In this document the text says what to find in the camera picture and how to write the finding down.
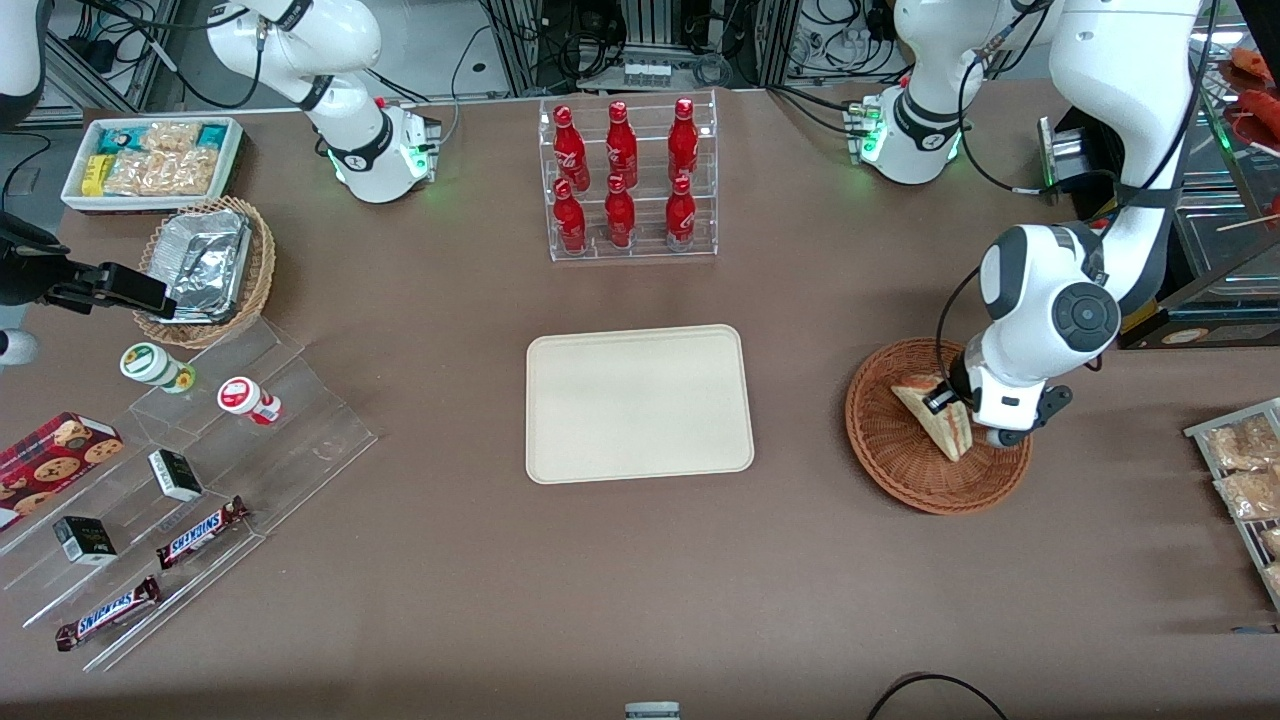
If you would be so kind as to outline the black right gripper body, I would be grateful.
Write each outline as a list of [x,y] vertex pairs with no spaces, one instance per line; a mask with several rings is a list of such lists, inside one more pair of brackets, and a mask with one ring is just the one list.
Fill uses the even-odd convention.
[[1,213],[1,305],[20,306],[73,275],[69,249],[38,225]]

